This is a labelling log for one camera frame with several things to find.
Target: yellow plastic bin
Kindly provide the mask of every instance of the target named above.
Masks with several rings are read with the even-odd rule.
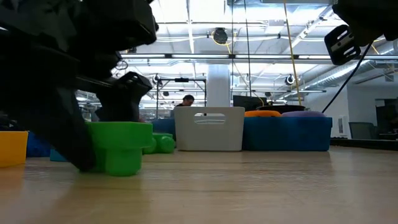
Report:
[[[0,167],[24,164],[27,131],[0,131]]]

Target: ceiling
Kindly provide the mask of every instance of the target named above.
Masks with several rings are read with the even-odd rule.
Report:
[[[148,78],[158,75],[162,78],[206,78],[209,64],[223,64],[232,71],[230,59],[184,59],[151,58],[150,54],[239,54],[290,55],[289,32],[286,24],[284,5],[281,0],[270,0],[267,4],[261,0],[235,0],[234,7],[228,5],[232,0],[155,0],[150,5],[159,24],[157,42],[137,48],[137,54],[148,57],[129,58],[129,67],[125,71],[114,70],[114,76],[120,77],[127,71],[140,73]],[[294,55],[328,55],[323,38],[335,27],[345,24],[330,7],[331,0],[287,0],[287,15],[290,25],[290,38]],[[213,31],[217,27],[225,29],[228,35],[226,45],[217,44]],[[375,47],[383,45],[382,38]],[[300,87],[314,82],[319,76],[335,68],[330,60],[319,63],[316,60],[298,60],[295,65]],[[284,80],[294,73],[290,60],[237,60],[234,66],[232,86],[234,89],[247,89],[243,81],[250,72],[254,89],[288,90]],[[204,99],[204,93],[197,83],[170,82],[164,87],[172,89],[197,89],[192,93],[198,99]],[[144,107],[153,108],[154,93],[143,98]],[[184,92],[170,92],[161,96],[169,104],[179,103]]]

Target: table surface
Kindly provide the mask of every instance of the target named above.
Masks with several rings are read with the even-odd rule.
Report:
[[[28,159],[0,169],[2,224],[398,223],[398,152],[178,152],[139,175]]]

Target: wall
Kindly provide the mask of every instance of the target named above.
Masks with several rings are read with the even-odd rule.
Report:
[[[377,126],[376,99],[397,99],[394,86],[349,86],[348,106],[350,122],[370,122]]]
[[[305,97],[303,105],[310,108],[312,111],[319,111],[325,108],[325,106],[334,97],[339,87],[327,88],[326,93],[310,93]],[[333,119],[333,127],[331,130],[331,137],[346,137],[350,138],[348,127],[348,97],[347,97],[347,87],[341,91],[336,100],[330,105],[330,107],[325,111],[325,115]],[[343,123],[344,134],[339,133],[338,119],[346,117],[345,123]]]

